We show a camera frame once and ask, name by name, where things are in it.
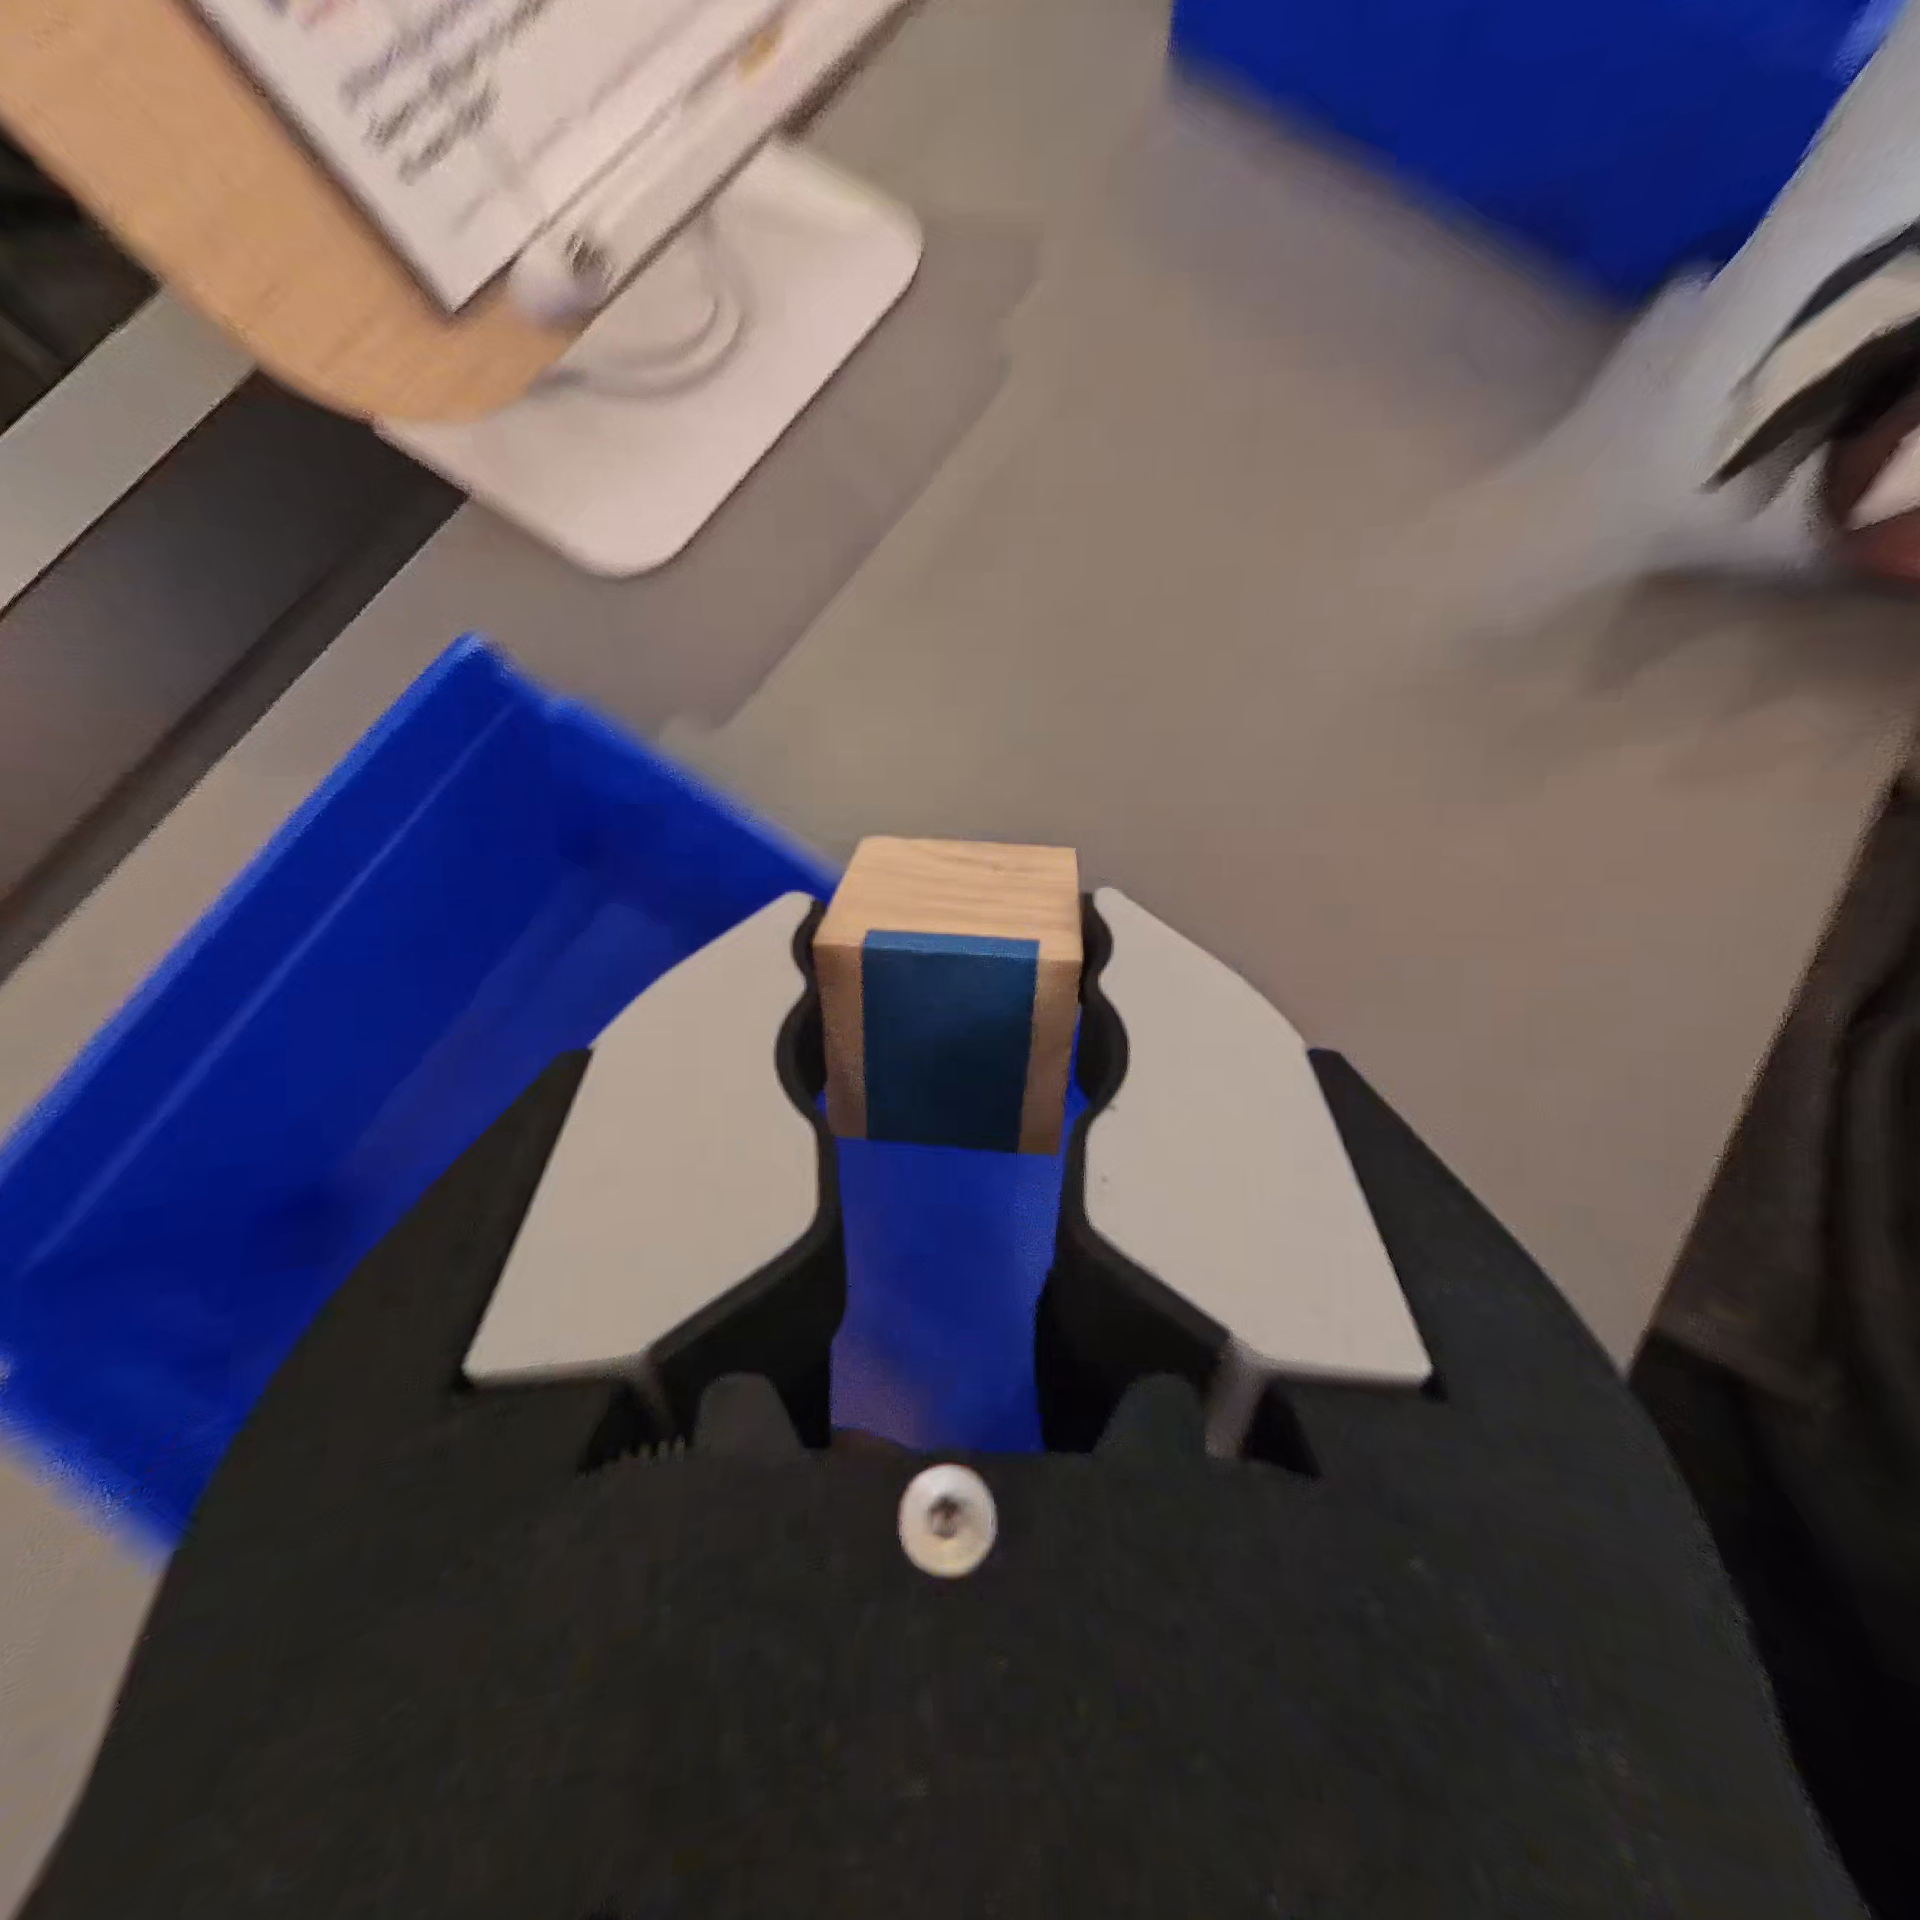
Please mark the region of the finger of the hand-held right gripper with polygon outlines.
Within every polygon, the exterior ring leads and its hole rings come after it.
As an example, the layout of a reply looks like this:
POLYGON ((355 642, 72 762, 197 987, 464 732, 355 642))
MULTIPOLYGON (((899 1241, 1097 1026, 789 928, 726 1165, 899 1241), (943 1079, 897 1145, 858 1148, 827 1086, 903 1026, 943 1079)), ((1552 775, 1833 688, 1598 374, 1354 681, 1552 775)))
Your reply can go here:
POLYGON ((1710 488, 1865 424, 1917 374, 1917 350, 1919 228, 1907 225, 1827 276, 1742 374, 1710 488))

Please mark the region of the blue plastic bin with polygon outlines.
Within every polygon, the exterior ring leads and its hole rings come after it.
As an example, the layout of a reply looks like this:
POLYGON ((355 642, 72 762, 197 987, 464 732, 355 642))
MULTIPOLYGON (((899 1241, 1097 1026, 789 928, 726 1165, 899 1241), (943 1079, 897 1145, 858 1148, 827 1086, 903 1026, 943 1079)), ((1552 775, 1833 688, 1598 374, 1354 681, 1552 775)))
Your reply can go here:
POLYGON ((455 642, 4 1141, 4 1432, 168 1558, 377 1236, 791 891, 827 866, 455 642))
POLYGON ((1722 265, 1883 45, 1869 3, 1180 3, 1175 64, 1582 287, 1722 265))

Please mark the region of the wooden cube blue tape stripe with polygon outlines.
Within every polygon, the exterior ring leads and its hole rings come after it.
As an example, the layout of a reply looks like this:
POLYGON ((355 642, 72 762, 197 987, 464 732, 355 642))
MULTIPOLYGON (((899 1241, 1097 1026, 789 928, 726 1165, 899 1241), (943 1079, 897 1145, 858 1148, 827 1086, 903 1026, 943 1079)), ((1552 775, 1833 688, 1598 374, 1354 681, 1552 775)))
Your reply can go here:
POLYGON ((1069 847, 858 844, 813 933, 836 1137, 1059 1151, 1085 975, 1080 879, 1069 847))

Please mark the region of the person's right hand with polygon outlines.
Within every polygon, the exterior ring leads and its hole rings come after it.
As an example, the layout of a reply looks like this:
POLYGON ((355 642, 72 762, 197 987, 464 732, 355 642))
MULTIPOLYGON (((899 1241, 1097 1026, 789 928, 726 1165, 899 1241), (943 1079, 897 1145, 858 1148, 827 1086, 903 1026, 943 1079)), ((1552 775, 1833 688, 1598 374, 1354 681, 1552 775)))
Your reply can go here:
POLYGON ((1836 563, 1878 584, 1919 586, 1919 397, 1836 438, 1823 514, 1836 563))

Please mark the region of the grey desk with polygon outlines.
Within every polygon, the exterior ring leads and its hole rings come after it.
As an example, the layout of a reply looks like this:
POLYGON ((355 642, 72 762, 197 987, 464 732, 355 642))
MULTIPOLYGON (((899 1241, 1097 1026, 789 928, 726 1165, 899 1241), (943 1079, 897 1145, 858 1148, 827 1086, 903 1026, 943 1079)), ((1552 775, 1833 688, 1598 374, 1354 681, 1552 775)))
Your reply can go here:
POLYGON ((1595 580, 1619 325, 1163 67, 919 14, 819 119, 899 314, 680 561, 394 493, 4 906, 4 1129, 464 632, 802 840, 1065 840, 1344 1051, 1640 1345, 1907 747, 1892 593, 1595 580))

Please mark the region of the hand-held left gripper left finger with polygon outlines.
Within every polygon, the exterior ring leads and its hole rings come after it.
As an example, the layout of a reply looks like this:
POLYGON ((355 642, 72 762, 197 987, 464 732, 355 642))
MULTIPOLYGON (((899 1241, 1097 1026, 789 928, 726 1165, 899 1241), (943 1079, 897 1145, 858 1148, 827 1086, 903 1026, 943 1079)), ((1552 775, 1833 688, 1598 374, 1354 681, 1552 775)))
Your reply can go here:
POLYGON ((588 1050, 464 1361, 474 1387, 616 1380, 659 1436, 766 1380, 831 1443, 836 1150, 818 1112, 818 901, 786 892, 648 985, 588 1050))

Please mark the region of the white instruction sheet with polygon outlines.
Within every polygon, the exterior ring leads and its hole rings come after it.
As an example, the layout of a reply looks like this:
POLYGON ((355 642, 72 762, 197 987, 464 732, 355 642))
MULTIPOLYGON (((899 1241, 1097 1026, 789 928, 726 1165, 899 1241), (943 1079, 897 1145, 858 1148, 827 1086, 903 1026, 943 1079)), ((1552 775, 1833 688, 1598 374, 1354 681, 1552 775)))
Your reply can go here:
POLYGON ((201 3, 447 311, 588 324, 899 3, 201 3))

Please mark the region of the instruction board on white stand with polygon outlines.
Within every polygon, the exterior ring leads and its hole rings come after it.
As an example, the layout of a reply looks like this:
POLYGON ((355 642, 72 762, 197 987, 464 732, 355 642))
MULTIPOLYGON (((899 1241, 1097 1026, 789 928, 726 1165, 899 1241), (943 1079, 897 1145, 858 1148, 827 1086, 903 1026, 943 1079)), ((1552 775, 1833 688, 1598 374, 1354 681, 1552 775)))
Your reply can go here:
POLYGON ((7 3, 2 119, 124 252, 349 419, 480 419, 581 334, 505 292, 444 314, 187 5, 7 3))

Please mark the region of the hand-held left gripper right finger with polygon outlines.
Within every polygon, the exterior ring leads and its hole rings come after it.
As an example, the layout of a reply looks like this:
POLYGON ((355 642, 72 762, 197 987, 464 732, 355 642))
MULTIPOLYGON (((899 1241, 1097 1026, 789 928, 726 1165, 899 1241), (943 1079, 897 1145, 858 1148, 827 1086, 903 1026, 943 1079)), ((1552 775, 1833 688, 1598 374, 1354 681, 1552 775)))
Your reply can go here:
POLYGON ((1280 1436, 1294 1387, 1432 1387, 1313 1050, 1116 887, 1085 897, 1073 1086, 1038 1298, 1049 1453, 1091 1453, 1149 1379, 1192 1391, 1211 1455, 1304 1455, 1280 1436))

